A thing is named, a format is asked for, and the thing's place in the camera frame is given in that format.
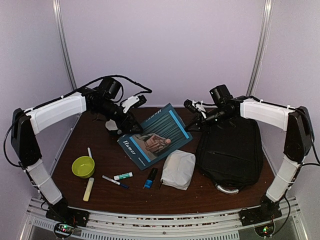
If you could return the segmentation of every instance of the wooden table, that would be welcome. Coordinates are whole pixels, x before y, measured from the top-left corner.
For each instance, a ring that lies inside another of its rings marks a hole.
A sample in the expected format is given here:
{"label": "wooden table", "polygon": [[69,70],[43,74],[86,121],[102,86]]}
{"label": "wooden table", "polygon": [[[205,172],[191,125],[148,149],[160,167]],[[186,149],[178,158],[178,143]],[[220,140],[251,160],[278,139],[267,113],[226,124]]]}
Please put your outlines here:
{"label": "wooden table", "polygon": [[[138,108],[133,113],[139,122],[155,113],[158,108]],[[187,124],[193,115],[184,108],[176,108]],[[258,183],[248,186],[237,195],[226,195],[216,190],[209,178],[194,170],[189,188],[178,190],[163,185],[159,189],[164,160],[153,167],[158,174],[151,189],[143,189],[150,168],[141,171],[128,158],[117,137],[110,136],[104,121],[93,121],[96,116],[84,113],[76,125],[53,173],[53,180],[71,207],[126,214],[189,214],[223,211],[259,205],[261,196],[274,179],[266,160]],[[192,133],[193,140],[181,150],[195,153],[200,133]],[[87,156],[91,148],[95,161],[94,184],[90,199],[83,201],[87,179],[73,175],[72,163],[80,156]],[[130,188],[122,188],[102,178],[133,172],[133,177],[121,182]]]}

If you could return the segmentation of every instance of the book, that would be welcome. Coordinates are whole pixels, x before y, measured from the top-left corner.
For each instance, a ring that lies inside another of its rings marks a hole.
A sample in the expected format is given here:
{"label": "book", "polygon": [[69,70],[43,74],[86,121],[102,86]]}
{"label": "book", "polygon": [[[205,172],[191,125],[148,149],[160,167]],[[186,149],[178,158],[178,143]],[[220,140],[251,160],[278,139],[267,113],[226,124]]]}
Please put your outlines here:
{"label": "book", "polygon": [[141,123],[141,127],[141,134],[126,134],[118,139],[140,170],[159,162],[193,139],[170,103]]}

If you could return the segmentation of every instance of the gray handle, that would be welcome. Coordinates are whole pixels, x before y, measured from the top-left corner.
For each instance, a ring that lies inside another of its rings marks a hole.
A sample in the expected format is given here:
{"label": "gray handle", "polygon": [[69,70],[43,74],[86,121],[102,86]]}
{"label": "gray handle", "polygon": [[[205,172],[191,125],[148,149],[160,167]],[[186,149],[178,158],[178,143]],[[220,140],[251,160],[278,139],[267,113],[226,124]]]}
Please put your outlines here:
{"label": "gray handle", "polygon": [[224,193],[224,194],[228,194],[228,195],[235,195],[237,193],[239,193],[239,189],[228,189],[228,188],[225,188],[223,186],[220,186],[220,185],[215,185],[216,189],[218,189],[220,192]]}

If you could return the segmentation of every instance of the black bag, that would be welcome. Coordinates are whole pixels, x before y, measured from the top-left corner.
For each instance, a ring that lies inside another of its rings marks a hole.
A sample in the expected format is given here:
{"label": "black bag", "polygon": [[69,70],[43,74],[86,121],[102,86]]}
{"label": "black bag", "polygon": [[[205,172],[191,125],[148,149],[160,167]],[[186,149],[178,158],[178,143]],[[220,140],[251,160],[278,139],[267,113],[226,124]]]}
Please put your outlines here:
{"label": "black bag", "polygon": [[234,117],[204,132],[196,150],[196,164],[223,193],[237,194],[255,184],[263,167],[257,122]]}

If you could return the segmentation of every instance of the white pouch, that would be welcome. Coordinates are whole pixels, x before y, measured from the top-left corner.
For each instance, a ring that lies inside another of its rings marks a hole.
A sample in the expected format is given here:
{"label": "white pouch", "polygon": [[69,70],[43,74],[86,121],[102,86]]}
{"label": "white pouch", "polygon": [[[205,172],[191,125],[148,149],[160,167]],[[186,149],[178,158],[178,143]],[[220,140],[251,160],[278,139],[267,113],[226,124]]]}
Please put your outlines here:
{"label": "white pouch", "polygon": [[192,153],[175,150],[165,160],[161,176],[164,185],[187,190],[190,185],[196,164]]}

